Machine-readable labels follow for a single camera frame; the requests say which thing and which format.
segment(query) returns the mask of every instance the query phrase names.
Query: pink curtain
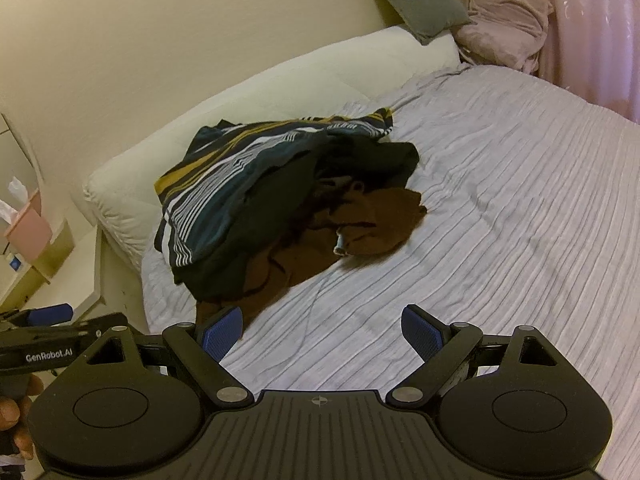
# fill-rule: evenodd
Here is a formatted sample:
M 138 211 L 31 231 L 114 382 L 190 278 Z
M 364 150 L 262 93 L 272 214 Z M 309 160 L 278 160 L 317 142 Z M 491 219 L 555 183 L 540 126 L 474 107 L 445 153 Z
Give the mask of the pink curtain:
M 549 0 L 540 77 L 640 123 L 640 0 Z

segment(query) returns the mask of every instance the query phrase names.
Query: striped fabric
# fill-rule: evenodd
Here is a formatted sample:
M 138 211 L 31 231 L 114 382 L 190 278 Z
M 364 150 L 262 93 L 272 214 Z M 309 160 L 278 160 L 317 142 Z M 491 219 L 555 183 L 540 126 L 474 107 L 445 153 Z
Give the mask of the striped fabric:
M 184 267 L 210 254 L 225 236 L 245 194 L 269 168 L 335 136 L 389 134 L 387 108 L 350 119 L 342 116 L 231 124 L 201 128 L 182 162 L 156 182 L 162 219 L 155 239 L 171 267 Z
M 420 153 L 407 187 L 430 213 L 391 256 L 343 260 L 292 288 L 222 364 L 254 392 L 377 388 L 384 397 L 421 363 L 401 335 L 408 303 L 485 333 L 532 324 L 613 414 L 599 471 L 637 479 L 640 126 L 493 66 L 424 76 L 342 113 L 380 104 L 394 110 L 394 140 Z M 192 319 L 186 303 L 149 301 L 175 289 L 168 269 L 156 269 L 144 276 L 150 323 Z

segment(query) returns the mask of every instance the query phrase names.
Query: pink tissue box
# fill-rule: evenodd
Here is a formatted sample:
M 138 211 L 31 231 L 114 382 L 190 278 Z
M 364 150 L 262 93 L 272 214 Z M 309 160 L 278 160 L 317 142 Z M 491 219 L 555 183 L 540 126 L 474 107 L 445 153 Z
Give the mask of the pink tissue box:
M 38 259 L 53 236 L 49 222 L 40 216 L 41 209 L 40 191 L 36 190 L 4 232 L 6 240 L 29 263 Z

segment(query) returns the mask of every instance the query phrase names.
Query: blue gripper pad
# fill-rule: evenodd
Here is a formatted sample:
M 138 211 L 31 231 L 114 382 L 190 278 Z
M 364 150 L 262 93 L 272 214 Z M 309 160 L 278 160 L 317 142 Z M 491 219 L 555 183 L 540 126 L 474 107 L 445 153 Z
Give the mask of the blue gripper pad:
M 215 362 L 219 363 L 241 335 L 242 311 L 236 306 L 207 327 L 198 343 Z
M 406 306 L 402 311 L 402 335 L 424 362 L 427 362 L 445 345 L 442 332 L 434 324 Z
M 34 308 L 29 312 L 27 323 L 29 326 L 53 326 L 58 323 L 71 321 L 74 310 L 68 303 Z

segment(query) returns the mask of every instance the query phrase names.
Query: white bedsheet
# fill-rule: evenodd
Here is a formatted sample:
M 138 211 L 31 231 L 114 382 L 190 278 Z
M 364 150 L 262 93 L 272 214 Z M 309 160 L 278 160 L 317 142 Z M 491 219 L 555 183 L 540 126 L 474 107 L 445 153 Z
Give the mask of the white bedsheet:
M 421 364 L 400 330 L 417 303 L 485 333 L 538 327 L 605 399 L 614 433 L 599 470 L 640 470 L 640 126 L 498 67 L 413 79 L 367 105 L 397 108 L 395 140 L 420 165 L 429 213 L 387 258 L 343 260 L 291 289 L 222 364 L 249 389 L 377 388 Z M 193 320 L 162 256 L 143 259 L 159 331 Z

